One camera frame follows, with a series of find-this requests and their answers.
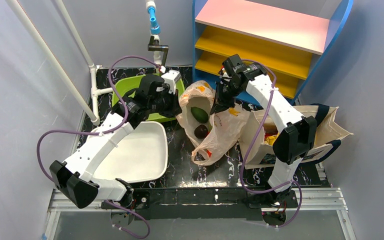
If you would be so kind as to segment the banana print plastic bag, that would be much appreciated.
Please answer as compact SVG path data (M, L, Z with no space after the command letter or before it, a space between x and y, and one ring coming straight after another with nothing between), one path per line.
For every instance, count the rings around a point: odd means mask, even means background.
M179 97L181 113L176 119L194 146L191 161L199 166L210 166L220 160L237 143L250 115L237 103L228 110L210 114L215 93L206 81L199 80L188 86ZM202 109L208 115L204 125L209 133L203 139L195 135L195 129L201 123L193 116L193 107Z

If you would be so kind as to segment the dark toy avocado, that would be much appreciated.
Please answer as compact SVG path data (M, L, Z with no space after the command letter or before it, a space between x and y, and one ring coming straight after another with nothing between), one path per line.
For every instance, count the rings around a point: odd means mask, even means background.
M194 130L194 136L197 138L197 139L205 139L207 137L207 135L209 134L209 129L206 125L204 124L201 124L199 126L197 126Z

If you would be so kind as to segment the green toy avocado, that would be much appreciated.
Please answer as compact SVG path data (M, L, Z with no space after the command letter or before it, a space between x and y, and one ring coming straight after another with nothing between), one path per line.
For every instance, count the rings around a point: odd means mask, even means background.
M206 124L209 121L208 113L199 107L192 107L190 109L192 116L201 124Z

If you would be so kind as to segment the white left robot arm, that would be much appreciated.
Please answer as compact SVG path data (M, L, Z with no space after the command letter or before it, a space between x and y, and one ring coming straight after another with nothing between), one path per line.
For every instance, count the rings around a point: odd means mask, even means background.
M176 70L143 76L75 153L50 165L56 188L83 209L94 201L127 202L133 183L160 178L168 164L167 134L149 116L180 114L180 79Z

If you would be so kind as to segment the yellow snack packet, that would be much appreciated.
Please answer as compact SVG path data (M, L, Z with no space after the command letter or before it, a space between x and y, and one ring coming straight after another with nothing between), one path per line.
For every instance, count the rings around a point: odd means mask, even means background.
M263 143L265 145L272 146L274 144L274 142L276 141L276 139L279 137L279 135L280 134L278 132L265 133Z

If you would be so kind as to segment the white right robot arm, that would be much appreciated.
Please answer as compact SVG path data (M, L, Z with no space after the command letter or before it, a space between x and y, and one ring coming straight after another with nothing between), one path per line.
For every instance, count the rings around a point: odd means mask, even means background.
M221 113L234 107L236 97L242 92L247 92L264 107L263 120L242 159L247 160L265 120L270 117L279 134L272 146L276 161L267 181L269 188L261 190L260 194L287 192L293 185L297 167L314 146L316 119L304 116L283 97L275 86L276 75L261 63L243 60L235 54L222 62L219 75L210 113Z

